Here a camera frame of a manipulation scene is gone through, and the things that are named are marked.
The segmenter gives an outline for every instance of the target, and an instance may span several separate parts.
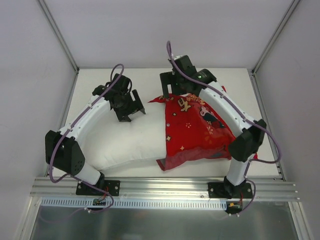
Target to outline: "black mounting base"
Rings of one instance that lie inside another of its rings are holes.
[[[208,182],[208,193],[209,198],[211,199],[221,199],[226,198],[230,199],[230,196],[228,194],[222,195],[225,189],[225,183],[224,182]],[[244,199],[252,199],[253,198],[253,192],[251,188],[250,183],[244,183],[240,188],[237,189],[236,192],[233,192],[232,198],[233,199],[240,199],[241,193]]]
[[[120,181],[116,180],[104,180],[104,187],[101,189],[107,189],[110,195],[118,197],[120,192]],[[79,196],[101,196],[103,193],[101,191],[92,189],[91,187],[81,183],[76,186],[76,195]]]

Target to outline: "white arm segment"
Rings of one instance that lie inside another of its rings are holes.
[[[221,87],[221,85],[218,82],[211,82],[209,85],[219,90],[221,93],[224,94],[225,97],[227,97],[229,100],[232,101],[232,99],[227,95],[227,93],[224,91],[224,89]],[[241,118],[241,116],[236,112],[236,110],[234,110],[233,107],[230,106],[230,104],[226,100],[221,98],[218,94],[216,94],[211,89],[209,88],[202,89],[200,91],[199,98],[201,98],[203,101],[208,103],[216,111],[216,113],[228,125],[228,127],[230,128],[231,132],[235,137],[238,137],[243,133],[242,129],[248,129],[252,126],[251,124],[244,121]],[[239,108],[238,106],[237,108],[241,112],[243,112],[243,114],[248,120],[250,121],[254,120],[251,116],[247,115],[244,111],[242,111],[241,108]],[[226,178],[234,186],[241,184],[245,180],[244,174],[245,174],[247,165],[248,165],[248,161],[240,162],[232,158],[230,163],[230,168],[229,168],[228,174],[226,175]]]
[[[75,121],[75,119],[87,108],[90,107],[92,102],[96,100],[99,96],[95,95],[90,98],[90,101],[83,108],[83,110],[74,118],[71,123],[68,123],[64,127],[62,127],[59,131],[61,135],[63,135],[71,126],[71,124]],[[67,134],[67,138],[74,137],[78,142],[79,146],[83,144],[88,132],[92,129],[92,127],[99,121],[99,119],[111,111],[110,102],[106,101],[103,97],[94,105],[92,109],[87,111],[85,115],[76,123],[73,129]],[[100,178],[100,172],[94,169],[87,162],[84,162],[84,166],[81,171],[75,176],[83,181],[91,185],[95,185]]]

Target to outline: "white panel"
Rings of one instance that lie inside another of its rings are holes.
[[[74,71],[35,0],[0,1],[0,233],[14,237]]]
[[[258,71],[271,129],[283,149],[286,179],[294,181],[320,239],[320,1],[303,0]]]
[[[132,80],[133,88],[137,89],[141,101],[146,103],[160,95],[162,88],[159,74],[169,71],[169,68],[153,69],[125,69],[124,75]],[[260,111],[251,85],[251,81],[246,69],[237,68],[211,68],[209,69],[217,80],[226,87],[228,95],[249,115],[255,119],[260,119]],[[91,97],[92,91],[98,85],[105,84],[110,78],[110,69],[81,69],[77,84],[74,89],[67,122],[71,121],[83,108]],[[90,141],[90,146],[94,144],[94,139]],[[265,137],[263,145],[260,147],[258,155],[261,159],[273,161],[268,138]],[[221,177],[225,176],[229,170],[228,160],[208,160],[188,161],[175,169],[162,171],[156,161],[145,160],[129,163],[119,167],[111,168],[103,173],[108,177]],[[54,171],[56,176],[61,175],[61,171]],[[249,176],[278,176],[278,170],[274,164],[262,164],[253,162]]]
[[[252,69],[292,0],[47,0],[80,67]]]

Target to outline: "glass panel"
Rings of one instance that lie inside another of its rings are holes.
[[[42,207],[48,221],[76,208]],[[88,214],[80,211],[66,221],[45,223],[39,213],[32,240],[297,240],[286,202],[254,202],[240,217],[223,211],[123,209]]]

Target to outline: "white wall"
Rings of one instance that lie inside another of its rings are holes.
[[[0,235],[12,240],[74,77],[35,0],[0,1]]]
[[[297,187],[320,239],[320,1],[303,0],[258,71],[271,129],[283,149],[284,173]]]
[[[79,67],[252,69],[292,0],[47,0]]]

